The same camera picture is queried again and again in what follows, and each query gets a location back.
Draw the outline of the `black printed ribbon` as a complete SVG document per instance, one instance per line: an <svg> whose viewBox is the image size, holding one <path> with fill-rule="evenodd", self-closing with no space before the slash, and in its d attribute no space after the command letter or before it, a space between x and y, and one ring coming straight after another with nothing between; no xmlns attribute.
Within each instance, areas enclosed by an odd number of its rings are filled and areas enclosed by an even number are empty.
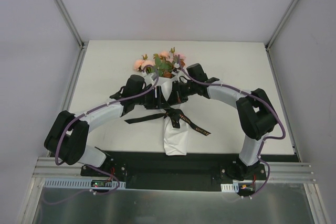
<svg viewBox="0 0 336 224"><path fill-rule="evenodd" d="M187 123L193 130L197 131L198 133L209 136L211 133L199 126L197 126L195 123L193 123L183 112L181 109L165 109L164 113L157 113L157 114L152 114L152 115L147 115L144 117L140 118L135 118L135 119L127 119L125 122L128 124L134 124L134 123L140 123L140 122L145 122L145 121L150 121L150 120L156 120L160 118L170 118L171 123L173 128L175 129L180 129L180 120L183 122Z"/></svg>

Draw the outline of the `peach rose stem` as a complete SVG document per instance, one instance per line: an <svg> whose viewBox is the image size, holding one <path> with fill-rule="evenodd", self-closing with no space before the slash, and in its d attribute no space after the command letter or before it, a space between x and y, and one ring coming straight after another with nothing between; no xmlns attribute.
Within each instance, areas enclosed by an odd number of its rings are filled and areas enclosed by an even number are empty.
<svg viewBox="0 0 336 224"><path fill-rule="evenodd" d="M185 61L186 60L186 56L182 53L176 52L174 54L175 57L180 57L180 61Z"/></svg>
<svg viewBox="0 0 336 224"><path fill-rule="evenodd" d="M140 59L137 59L133 64L133 69L135 71L143 71L147 65L155 65L155 62L149 58L147 54L141 56Z"/></svg>

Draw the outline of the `pink rose stem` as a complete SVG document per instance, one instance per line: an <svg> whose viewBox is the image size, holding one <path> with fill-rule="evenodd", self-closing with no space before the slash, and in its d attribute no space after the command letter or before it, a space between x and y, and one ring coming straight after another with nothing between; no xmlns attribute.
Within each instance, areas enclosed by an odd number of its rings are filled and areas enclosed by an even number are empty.
<svg viewBox="0 0 336 224"><path fill-rule="evenodd" d="M173 62L175 57L175 48L171 48L169 51L162 51L158 54L153 54L153 59L159 58L168 62Z"/></svg>

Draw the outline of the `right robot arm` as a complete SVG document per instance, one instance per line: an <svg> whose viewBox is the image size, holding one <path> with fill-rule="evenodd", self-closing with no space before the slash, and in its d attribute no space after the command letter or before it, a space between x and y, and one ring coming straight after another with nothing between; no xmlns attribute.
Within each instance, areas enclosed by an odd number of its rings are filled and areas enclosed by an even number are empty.
<svg viewBox="0 0 336 224"><path fill-rule="evenodd" d="M269 133L281 122L266 92L263 89L243 91L219 78L209 78L199 63L187 68L187 72L172 82L168 103L184 103L192 95L223 102L237 110L241 128L245 133L243 147L237 161L226 168L232 179L250 178L260 164L260 154Z"/></svg>

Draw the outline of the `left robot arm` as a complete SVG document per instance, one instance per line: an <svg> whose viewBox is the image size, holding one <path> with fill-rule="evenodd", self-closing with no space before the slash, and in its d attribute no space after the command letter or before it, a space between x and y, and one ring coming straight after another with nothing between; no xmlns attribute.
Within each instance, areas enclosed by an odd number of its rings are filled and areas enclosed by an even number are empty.
<svg viewBox="0 0 336 224"><path fill-rule="evenodd" d="M143 105L145 96L153 92L158 82L157 74L145 78L133 74L105 103L77 114L60 112L44 142L44 147L55 155L56 165L81 163L92 166L99 176L108 175L111 164L107 154L87 144L89 133Z"/></svg>

